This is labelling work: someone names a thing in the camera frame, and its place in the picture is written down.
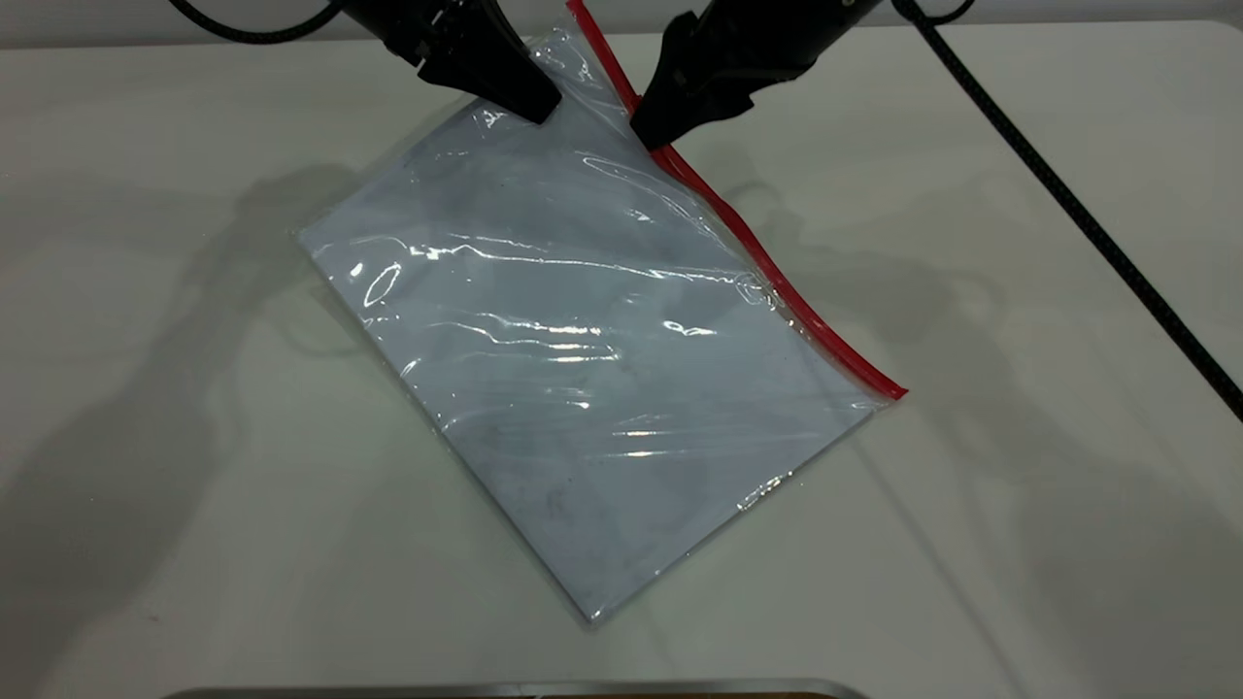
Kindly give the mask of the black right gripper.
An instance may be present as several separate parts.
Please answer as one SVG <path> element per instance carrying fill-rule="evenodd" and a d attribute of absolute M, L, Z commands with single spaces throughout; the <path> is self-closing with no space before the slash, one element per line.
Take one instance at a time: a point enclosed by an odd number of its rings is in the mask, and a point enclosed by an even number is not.
<path fill-rule="evenodd" d="M 672 17 L 630 124 L 661 150 L 710 122 L 745 114 L 752 95 L 807 71 L 879 1 L 712 1 Z"/>

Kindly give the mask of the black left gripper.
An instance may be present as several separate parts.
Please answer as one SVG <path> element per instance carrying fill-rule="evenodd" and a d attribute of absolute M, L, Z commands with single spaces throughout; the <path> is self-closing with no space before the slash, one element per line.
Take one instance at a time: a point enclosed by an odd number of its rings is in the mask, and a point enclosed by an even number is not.
<path fill-rule="evenodd" d="M 543 124 L 562 93 L 493 1 L 347 1 L 347 17 L 426 83 L 475 95 Z"/>

